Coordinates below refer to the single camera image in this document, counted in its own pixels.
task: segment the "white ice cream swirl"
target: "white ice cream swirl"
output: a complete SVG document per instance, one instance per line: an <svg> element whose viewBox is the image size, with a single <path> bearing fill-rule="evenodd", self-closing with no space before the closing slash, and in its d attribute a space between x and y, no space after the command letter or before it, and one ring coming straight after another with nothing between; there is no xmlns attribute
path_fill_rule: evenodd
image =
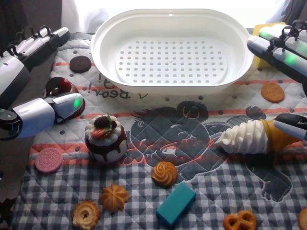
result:
<svg viewBox="0 0 307 230"><path fill-rule="evenodd" d="M85 127L85 137L88 139L90 143L96 146L109 146L117 141L119 136L121 135L121 124L114 116L110 116L112 121L116 121L116 128L112 130L112 133L109 137L104 139L95 139L92 136L92 132L97 128L94 126L94 122L97 118L102 117L101 115L97 115L93 118L90 123Z"/></svg>
<svg viewBox="0 0 307 230"><path fill-rule="evenodd" d="M249 120L227 129L215 143L228 153L266 153L268 137L261 121Z"/></svg>

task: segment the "teal rectangular box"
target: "teal rectangular box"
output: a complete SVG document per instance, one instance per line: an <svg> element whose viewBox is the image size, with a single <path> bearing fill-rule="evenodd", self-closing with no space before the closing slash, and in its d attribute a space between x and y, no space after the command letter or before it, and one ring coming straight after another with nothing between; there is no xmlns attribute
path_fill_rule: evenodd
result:
<svg viewBox="0 0 307 230"><path fill-rule="evenodd" d="M157 209L157 216L168 226L173 226L183 211L195 199L195 195L196 193L193 190L184 183L180 183Z"/></svg>

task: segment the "ice cream cone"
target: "ice cream cone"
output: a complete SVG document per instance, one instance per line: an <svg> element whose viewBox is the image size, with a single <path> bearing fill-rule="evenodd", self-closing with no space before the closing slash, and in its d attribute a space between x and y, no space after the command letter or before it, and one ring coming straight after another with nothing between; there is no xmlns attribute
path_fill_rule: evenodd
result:
<svg viewBox="0 0 307 230"><path fill-rule="evenodd" d="M282 150L287 145L300 141L299 139L280 131L274 126L273 121L261 121L268 137L268 152Z"/></svg>

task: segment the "yellow block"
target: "yellow block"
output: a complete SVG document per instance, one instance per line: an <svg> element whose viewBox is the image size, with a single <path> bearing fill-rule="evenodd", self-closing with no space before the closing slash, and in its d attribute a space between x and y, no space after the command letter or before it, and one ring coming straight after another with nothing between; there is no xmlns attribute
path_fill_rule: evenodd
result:
<svg viewBox="0 0 307 230"><path fill-rule="evenodd" d="M265 26L273 26L275 24L284 24L286 25L285 23L268 23L268 24L258 24L258 25L255 25L255 29L254 29L254 32L253 32L253 35L256 35L258 36L259 35L259 30L262 28L262 27L265 27ZM271 67L271 65L266 62L265 60L263 59L260 59L259 57L255 56L254 57L254 62L256 64L256 67L257 68L266 68L266 67Z"/></svg>

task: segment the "quilted mat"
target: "quilted mat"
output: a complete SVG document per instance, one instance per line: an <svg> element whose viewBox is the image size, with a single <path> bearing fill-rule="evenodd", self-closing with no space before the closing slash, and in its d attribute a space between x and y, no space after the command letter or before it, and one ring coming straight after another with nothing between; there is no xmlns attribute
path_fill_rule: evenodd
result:
<svg viewBox="0 0 307 230"><path fill-rule="evenodd" d="M86 101L83 114L36 136L13 213L14 229L73 229L76 204L92 200L101 215L96 229L167 229L156 209L174 190L158 187L151 179L159 161L174 163L196 199L175 229L222 230L229 213L252 211L259 230L298 230L297 216L307 207L306 144L284 152L253 156L229 155L214 141L227 128L249 119L273 119L279 113L307 115L301 84L280 72L255 67L216 95L132 94L118 89L92 64L83 74L71 72L70 60L88 56L91 36L73 34L58 49L50 77L67 78ZM274 82L285 91L280 103L260 94ZM84 144L90 119L109 112L127 132L128 151L114 166L95 162ZM34 162L47 147L63 153L63 166L54 174L38 173ZM99 201L102 189L124 186L130 195L123 211L110 214Z"/></svg>

